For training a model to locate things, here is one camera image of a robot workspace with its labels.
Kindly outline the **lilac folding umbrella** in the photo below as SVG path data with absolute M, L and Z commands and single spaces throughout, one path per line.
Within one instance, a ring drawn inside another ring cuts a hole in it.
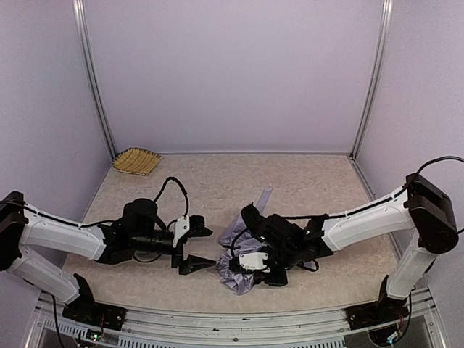
M 242 274 L 232 271 L 232 267 L 229 265 L 229 262 L 232 260 L 229 247 L 234 248 L 234 254 L 238 257 L 241 254 L 257 252 L 263 246 L 248 231 L 239 235 L 245 228 L 245 223 L 241 217 L 241 213 L 239 213 L 218 240 L 219 244 L 225 248 L 225 251 L 219 256 L 216 262 L 220 282 L 235 291 L 237 295 L 244 295 L 252 290 L 254 276 L 253 274 Z

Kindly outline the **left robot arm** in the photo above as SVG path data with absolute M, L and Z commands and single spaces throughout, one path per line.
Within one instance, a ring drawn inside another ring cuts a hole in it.
M 119 331 L 125 320 L 123 307 L 97 302 L 87 280 L 57 267 L 34 246 L 80 255 L 100 264 L 117 265 L 135 252 L 168 255 L 171 266 L 188 275 L 215 265 L 203 257 L 183 255 L 189 238 L 211 236 L 204 217 L 184 215 L 167 227 L 151 199 L 136 199 L 112 222 L 83 225 L 64 220 L 28 205 L 22 193 L 11 192 L 1 201 L 1 270 L 48 292 L 64 304 L 65 318 L 90 326 Z

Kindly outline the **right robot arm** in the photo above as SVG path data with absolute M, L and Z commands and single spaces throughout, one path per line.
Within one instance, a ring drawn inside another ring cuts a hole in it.
M 346 309 L 352 330 L 410 314 L 407 298 L 434 260 L 457 246 L 459 233 L 450 198 L 419 174 L 370 204 L 335 215 L 316 215 L 300 228 L 290 217 L 263 217 L 250 204 L 242 209 L 246 232 L 263 245 L 233 256 L 233 270 L 251 273 L 270 286 L 285 286 L 286 271 L 380 235 L 411 230 L 413 237 L 394 272 L 382 280 L 378 299 Z

